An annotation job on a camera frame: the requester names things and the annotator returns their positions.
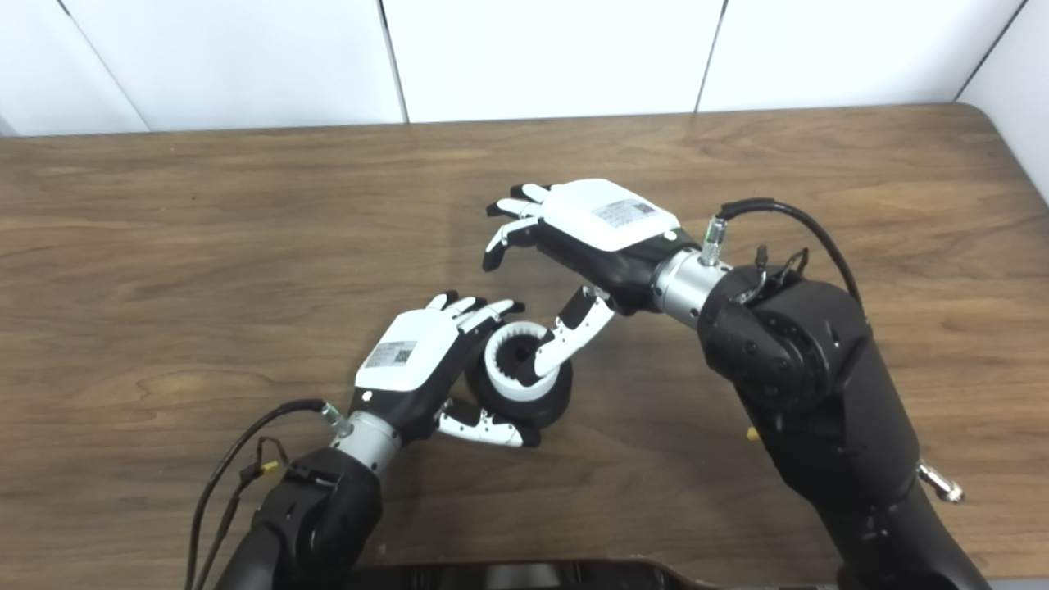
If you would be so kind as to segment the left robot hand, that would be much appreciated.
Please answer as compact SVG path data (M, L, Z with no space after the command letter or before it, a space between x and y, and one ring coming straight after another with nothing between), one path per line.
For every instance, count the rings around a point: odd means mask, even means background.
M356 371L351 412L386 423L400 446L429 438L472 352L521 312L515 299L490 303L449 290L398 314Z

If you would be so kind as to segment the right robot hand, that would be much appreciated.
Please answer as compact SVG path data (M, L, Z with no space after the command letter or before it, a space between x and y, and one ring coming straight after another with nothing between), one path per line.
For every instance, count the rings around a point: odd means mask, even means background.
M587 345L615 315L660 312L660 272L679 253L698 249L675 214L611 180L517 184L486 212L510 223L484 248L484 271L497 269L509 247L534 247L585 279L515 370L528 386Z

